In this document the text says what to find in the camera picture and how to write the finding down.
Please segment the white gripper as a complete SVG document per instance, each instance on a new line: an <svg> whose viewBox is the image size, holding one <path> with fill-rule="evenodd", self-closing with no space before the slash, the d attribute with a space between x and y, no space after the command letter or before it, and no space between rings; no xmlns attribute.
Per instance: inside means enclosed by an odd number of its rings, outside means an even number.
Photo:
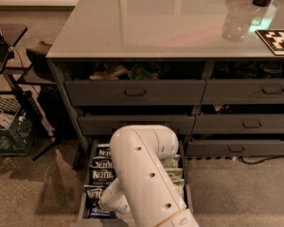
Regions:
<svg viewBox="0 0 284 227"><path fill-rule="evenodd" d="M126 215L131 211L125 194L120 186L119 179L113 182L104 190L98 204L101 209L114 211L121 215Z"/></svg>

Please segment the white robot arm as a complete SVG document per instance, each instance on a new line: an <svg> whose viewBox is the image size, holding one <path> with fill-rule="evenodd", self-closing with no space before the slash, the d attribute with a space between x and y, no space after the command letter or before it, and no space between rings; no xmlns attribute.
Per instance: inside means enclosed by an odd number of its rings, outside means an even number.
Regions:
<svg viewBox="0 0 284 227"><path fill-rule="evenodd" d="M118 129L110 141L116 179L105 189L99 206L130 212L136 227L199 227L162 164L178 147L176 134L165 126Z"/></svg>

